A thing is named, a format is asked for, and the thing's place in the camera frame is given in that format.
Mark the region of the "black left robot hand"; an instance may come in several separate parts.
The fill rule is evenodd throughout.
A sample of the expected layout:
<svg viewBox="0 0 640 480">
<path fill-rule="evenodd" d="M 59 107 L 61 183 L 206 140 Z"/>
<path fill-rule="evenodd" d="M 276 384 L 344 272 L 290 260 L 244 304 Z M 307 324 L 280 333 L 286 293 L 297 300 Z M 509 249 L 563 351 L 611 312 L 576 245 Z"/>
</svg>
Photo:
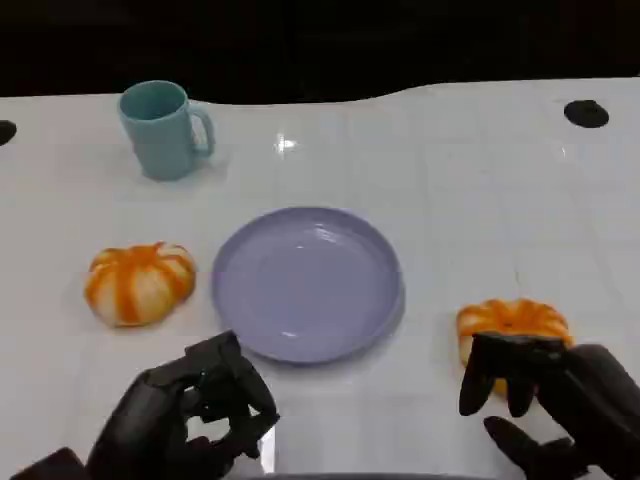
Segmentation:
<svg viewBox="0 0 640 480">
<path fill-rule="evenodd" d="M 278 419 L 266 383 L 227 331 L 139 374 L 86 467 L 93 479 L 221 479 L 238 457 L 259 457 Z"/>
</svg>

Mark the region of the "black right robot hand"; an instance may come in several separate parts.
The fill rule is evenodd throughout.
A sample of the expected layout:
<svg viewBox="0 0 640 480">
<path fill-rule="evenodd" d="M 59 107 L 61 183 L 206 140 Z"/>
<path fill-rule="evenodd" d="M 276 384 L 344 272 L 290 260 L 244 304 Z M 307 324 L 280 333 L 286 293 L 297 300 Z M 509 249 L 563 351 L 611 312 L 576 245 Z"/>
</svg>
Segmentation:
<svg viewBox="0 0 640 480">
<path fill-rule="evenodd" d="M 512 417 L 538 402 L 567 433 L 539 443 L 502 417 L 484 419 L 490 438 L 526 478 L 579 479 L 592 466 L 612 479 L 638 478 L 639 387 L 604 346 L 476 334 L 461 385 L 460 414 L 478 412 L 498 379 L 507 383 Z"/>
</svg>

